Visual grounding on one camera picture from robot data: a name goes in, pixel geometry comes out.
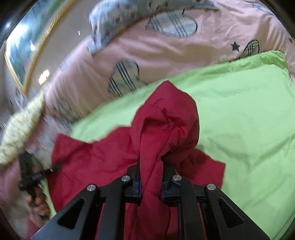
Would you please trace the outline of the person's left hand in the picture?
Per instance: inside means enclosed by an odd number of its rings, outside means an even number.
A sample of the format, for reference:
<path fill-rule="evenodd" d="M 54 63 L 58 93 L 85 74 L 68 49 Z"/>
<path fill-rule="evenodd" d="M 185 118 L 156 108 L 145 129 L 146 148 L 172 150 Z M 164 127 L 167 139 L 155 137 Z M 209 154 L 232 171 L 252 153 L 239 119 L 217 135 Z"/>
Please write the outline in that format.
<path fill-rule="evenodd" d="M 49 205 L 46 202 L 46 195 L 44 194 L 42 188 L 39 186 L 35 187 L 35 193 L 35 198 L 33 198 L 31 195 L 26 195 L 25 203 L 29 213 L 29 219 L 37 227 L 42 227 L 48 221 L 51 210 L 49 209 Z"/>

